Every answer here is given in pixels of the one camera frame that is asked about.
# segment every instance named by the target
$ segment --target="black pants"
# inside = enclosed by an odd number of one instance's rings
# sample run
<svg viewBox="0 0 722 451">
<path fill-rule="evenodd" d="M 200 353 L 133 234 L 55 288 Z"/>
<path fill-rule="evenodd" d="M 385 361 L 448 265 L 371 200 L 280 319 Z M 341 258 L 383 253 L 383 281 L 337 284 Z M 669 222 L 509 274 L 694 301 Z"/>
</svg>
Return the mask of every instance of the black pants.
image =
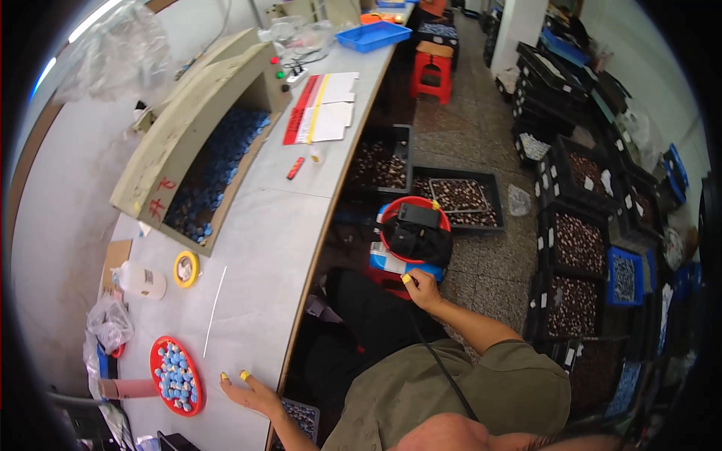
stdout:
<svg viewBox="0 0 722 451">
<path fill-rule="evenodd" d="M 326 295 L 344 323 L 325 323 L 304 314 L 293 356 L 301 367 L 295 369 L 303 371 L 319 407 L 340 411 L 356 376 L 399 349 L 421 343 L 411 315 L 428 343 L 448 338 L 441 324 L 416 304 L 354 271 L 331 269 Z"/>
</svg>

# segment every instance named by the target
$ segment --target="red bucket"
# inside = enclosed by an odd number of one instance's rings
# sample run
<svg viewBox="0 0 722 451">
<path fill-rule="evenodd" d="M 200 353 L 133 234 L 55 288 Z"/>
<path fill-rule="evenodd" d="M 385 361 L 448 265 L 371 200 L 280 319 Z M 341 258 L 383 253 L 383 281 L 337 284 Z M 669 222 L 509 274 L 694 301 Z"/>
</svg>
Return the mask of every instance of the red bucket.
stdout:
<svg viewBox="0 0 722 451">
<path fill-rule="evenodd" d="M 422 206 L 426 209 L 433 208 L 431 200 L 419 197 L 419 196 L 406 196 L 399 199 L 396 199 L 395 201 L 391 202 L 387 207 L 386 210 L 383 211 L 383 214 L 381 214 L 381 220 L 379 221 L 381 224 L 388 221 L 389 219 L 393 218 L 394 216 L 399 215 L 399 208 L 401 208 L 402 203 L 409 203 L 411 205 L 416 206 Z M 451 232 L 451 224 L 449 223 L 449 219 L 446 217 L 446 213 L 444 213 L 441 209 L 439 209 L 439 212 L 441 213 L 441 218 L 439 218 L 439 227 L 441 229 L 446 230 L 447 232 Z M 383 231 L 379 234 L 381 236 L 381 242 L 384 246 L 386 246 L 386 249 L 389 251 L 390 254 L 392 254 L 394 257 L 398 258 L 401 261 L 405 261 L 407 263 L 411 263 L 413 265 L 422 265 L 426 263 L 423 260 L 412 260 L 411 258 L 404 257 L 399 254 L 395 254 L 391 252 L 391 247 L 386 242 L 386 238 L 383 236 Z"/>
</svg>

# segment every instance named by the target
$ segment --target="workbench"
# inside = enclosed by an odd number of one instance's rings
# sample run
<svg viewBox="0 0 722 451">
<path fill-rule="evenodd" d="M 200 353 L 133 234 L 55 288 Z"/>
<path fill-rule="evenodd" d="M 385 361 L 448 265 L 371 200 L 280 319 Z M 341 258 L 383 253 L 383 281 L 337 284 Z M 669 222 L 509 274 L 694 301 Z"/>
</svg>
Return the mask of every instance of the workbench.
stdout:
<svg viewBox="0 0 722 451">
<path fill-rule="evenodd" d="M 414 5 L 381 9 L 404 13 Z M 130 260 L 163 272 L 168 291 L 160 301 L 127 294 L 135 336 L 118 360 L 119 377 L 147 379 L 149 352 L 160 336 L 186 348 L 201 378 L 205 405 L 191 418 L 176 415 L 160 398 L 123 401 L 133 435 L 180 432 L 203 451 L 263 450 L 269 420 L 234 404 L 219 387 L 241 369 L 269 387 L 282 387 L 310 280 L 346 172 L 395 45 L 358 53 L 334 44 L 311 74 L 359 72 L 352 125 L 341 141 L 326 146 L 323 164 L 311 162 L 304 144 L 283 146 L 285 128 L 305 83 L 253 161 L 219 232 L 211 258 L 200 256 L 202 275 L 189 289 L 173 281 L 173 262 L 184 247 L 157 230 L 139 237 L 138 221 L 121 214 L 112 241 L 132 239 Z M 306 161 L 293 180 L 286 175 L 298 157 Z"/>
</svg>

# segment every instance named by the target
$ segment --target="black phone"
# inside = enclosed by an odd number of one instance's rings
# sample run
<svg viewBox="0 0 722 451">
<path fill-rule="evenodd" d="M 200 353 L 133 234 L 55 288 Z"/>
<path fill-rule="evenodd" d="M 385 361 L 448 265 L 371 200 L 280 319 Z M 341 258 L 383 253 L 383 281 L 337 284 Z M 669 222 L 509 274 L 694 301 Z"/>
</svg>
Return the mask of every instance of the black phone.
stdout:
<svg viewBox="0 0 722 451">
<path fill-rule="evenodd" d="M 399 207 L 399 221 L 413 222 L 422 226 L 437 229 L 441 213 L 438 210 L 427 209 L 410 203 L 402 203 Z"/>
</svg>

